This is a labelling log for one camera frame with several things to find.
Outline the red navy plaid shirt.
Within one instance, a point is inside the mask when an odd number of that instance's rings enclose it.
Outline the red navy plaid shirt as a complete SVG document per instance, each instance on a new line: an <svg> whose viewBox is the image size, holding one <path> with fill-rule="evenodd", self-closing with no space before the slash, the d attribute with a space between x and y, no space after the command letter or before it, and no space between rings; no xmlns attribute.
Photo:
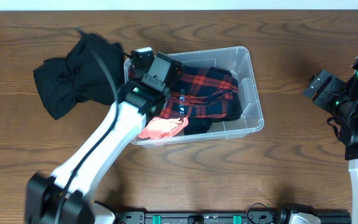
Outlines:
<svg viewBox="0 0 358 224"><path fill-rule="evenodd" d="M219 119L222 78L220 68L183 67L173 71L174 82L170 87L170 98L166 101L159 118L209 118Z"/></svg>

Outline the black garment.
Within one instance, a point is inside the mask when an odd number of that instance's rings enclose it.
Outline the black garment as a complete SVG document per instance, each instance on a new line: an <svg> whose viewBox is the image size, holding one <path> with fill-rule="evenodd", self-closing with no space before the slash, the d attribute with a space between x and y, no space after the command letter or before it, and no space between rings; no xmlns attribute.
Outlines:
<svg viewBox="0 0 358 224"><path fill-rule="evenodd" d="M82 33L81 39L66 57L44 60L34 70L34 81L49 115L58 120L77 103L88 100L111 105L112 88L95 56L108 70L116 87L124 83L124 49L95 33Z"/></svg>

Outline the clear plastic storage bin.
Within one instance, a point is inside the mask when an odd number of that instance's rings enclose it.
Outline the clear plastic storage bin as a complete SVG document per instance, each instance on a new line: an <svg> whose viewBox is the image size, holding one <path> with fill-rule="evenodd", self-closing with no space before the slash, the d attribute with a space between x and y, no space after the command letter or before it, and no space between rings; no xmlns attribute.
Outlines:
<svg viewBox="0 0 358 224"><path fill-rule="evenodd" d="M203 134L185 135L179 133L172 138L156 140L134 138L131 144L142 147L157 147L193 141L243 138L263 128L264 117L260 106L251 57L247 48L243 46L226 47L173 53L169 56L191 67L218 67L229 70L233 78L238 81L239 92L237 95L242 108L241 117L235 121L213 123L210 129Z"/></svg>

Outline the black cloth with tape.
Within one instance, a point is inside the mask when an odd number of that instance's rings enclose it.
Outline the black cloth with tape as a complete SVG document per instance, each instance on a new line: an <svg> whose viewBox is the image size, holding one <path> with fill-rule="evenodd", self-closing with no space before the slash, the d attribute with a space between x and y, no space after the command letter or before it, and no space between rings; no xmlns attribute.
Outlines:
<svg viewBox="0 0 358 224"><path fill-rule="evenodd" d="M229 70L220 70L222 78L219 83L220 99L219 119L221 121L234 121L241 117L242 108L239 101L238 81L232 77Z"/></svg>

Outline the dark navy garment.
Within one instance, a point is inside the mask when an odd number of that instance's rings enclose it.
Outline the dark navy garment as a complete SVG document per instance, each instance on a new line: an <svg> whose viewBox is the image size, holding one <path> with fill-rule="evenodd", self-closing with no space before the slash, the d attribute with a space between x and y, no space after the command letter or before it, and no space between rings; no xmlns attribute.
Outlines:
<svg viewBox="0 0 358 224"><path fill-rule="evenodd" d="M209 118L188 118L188 125L184 128L185 135L204 134L212 125Z"/></svg>

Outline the pink printed t-shirt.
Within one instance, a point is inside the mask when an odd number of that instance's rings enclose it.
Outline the pink printed t-shirt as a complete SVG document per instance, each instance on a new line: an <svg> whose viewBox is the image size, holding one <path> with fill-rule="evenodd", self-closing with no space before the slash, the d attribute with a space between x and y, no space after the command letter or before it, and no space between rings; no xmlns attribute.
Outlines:
<svg viewBox="0 0 358 224"><path fill-rule="evenodd" d="M141 139L171 138L187 127L188 123L188 118L154 117L137 137Z"/></svg>

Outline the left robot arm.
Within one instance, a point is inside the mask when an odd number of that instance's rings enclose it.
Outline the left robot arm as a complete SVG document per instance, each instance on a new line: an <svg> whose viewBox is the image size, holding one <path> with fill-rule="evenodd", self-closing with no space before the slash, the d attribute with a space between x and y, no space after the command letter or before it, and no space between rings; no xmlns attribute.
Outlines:
<svg viewBox="0 0 358 224"><path fill-rule="evenodd" d="M114 212L94 201L102 178L122 150L160 114L172 84L185 66L159 52L147 73L117 89L102 58L93 57L106 75L114 103L99 127L50 177L34 174L27 183L25 223L114 223Z"/></svg>

